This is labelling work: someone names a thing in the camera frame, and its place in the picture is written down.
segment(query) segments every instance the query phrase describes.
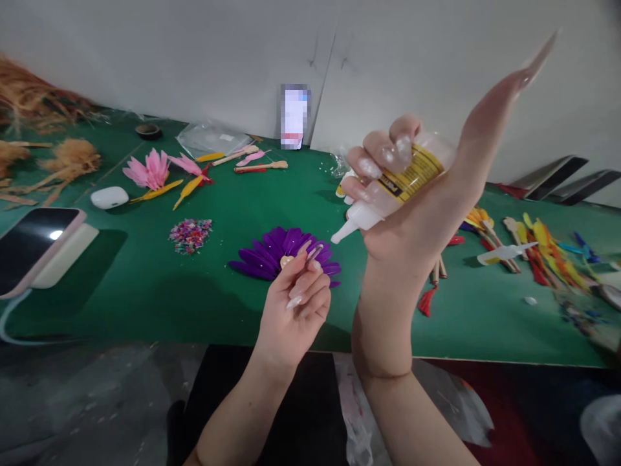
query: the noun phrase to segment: woman's left hand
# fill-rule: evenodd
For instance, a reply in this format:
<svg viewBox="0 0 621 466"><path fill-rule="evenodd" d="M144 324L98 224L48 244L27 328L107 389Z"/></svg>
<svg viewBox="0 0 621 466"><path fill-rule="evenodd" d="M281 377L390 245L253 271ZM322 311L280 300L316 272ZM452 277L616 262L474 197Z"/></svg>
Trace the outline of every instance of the woman's left hand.
<svg viewBox="0 0 621 466"><path fill-rule="evenodd" d="M297 368L330 309L330 277L316 260L304 270L309 244L300 248L272 282L255 346L257 356L285 370Z"/></svg>

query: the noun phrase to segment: white wall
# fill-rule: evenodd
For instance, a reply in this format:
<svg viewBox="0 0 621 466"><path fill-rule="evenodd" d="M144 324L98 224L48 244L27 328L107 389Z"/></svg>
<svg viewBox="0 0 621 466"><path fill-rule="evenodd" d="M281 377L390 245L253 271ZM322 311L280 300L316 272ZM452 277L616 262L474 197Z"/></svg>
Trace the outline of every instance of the white wall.
<svg viewBox="0 0 621 466"><path fill-rule="evenodd" d="M336 0L0 3L0 50L55 85L269 137L281 83L310 86L314 121L335 27Z"/></svg>
<svg viewBox="0 0 621 466"><path fill-rule="evenodd" d="M312 147L360 144L413 112L457 142L479 99L559 27L520 97L490 181L577 154L621 170L621 5L613 0L341 0ZM621 207L621 182L590 200Z"/></svg>

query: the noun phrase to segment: glue bottle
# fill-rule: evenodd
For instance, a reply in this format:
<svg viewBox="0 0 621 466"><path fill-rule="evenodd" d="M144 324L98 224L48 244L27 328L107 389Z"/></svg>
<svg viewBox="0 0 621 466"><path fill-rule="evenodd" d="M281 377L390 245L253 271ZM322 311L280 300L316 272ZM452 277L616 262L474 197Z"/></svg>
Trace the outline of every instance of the glue bottle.
<svg viewBox="0 0 621 466"><path fill-rule="evenodd" d="M492 249L490 252L479 254L477 256L477 259L483 265L491 265L494 263L498 263L502 260L509 260L513 259L514 257L518 257L523 251L526 251L528 248L531 248L538 244L539 242L535 241L533 243L527 243L520 246L499 246L497 249Z"/></svg>
<svg viewBox="0 0 621 466"><path fill-rule="evenodd" d="M384 170L379 179L369 184L366 191L374 199L373 204L354 202L347 211L345 225L332 235L332 242L338 244L359 228L368 230L396 212L425 184L449 168L456 154L455 146L438 134L419 132L412 142L410 166L399 174Z"/></svg>

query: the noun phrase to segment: floor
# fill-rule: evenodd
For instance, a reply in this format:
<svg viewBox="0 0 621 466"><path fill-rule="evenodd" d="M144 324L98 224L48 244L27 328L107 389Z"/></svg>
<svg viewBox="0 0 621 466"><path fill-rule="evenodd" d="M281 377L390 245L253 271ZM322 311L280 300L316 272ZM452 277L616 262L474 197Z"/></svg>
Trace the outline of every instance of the floor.
<svg viewBox="0 0 621 466"><path fill-rule="evenodd" d="M163 465L206 346L0 346L0 466Z"/></svg>

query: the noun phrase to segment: purple feather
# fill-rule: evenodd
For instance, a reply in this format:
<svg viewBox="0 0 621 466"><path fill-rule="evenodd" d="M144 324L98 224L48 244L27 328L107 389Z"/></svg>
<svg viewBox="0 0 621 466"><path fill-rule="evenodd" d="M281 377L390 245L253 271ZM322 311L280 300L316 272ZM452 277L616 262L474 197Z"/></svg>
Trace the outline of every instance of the purple feather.
<svg viewBox="0 0 621 466"><path fill-rule="evenodd" d="M300 228L274 228L263 235L263 242L252 240L252 249L240 249L239 257L243 262L231 261L229 266L244 275L272 281L281 271L280 259L283 256L297 255L300 247L310 240L308 252L318 245L323 245L322 252L315 258L321 264L324 273L333 277L341 273L338 262L328 262L332 257L330 244L318 241L310 233L303 233ZM340 282L331 282L330 288L339 286Z"/></svg>

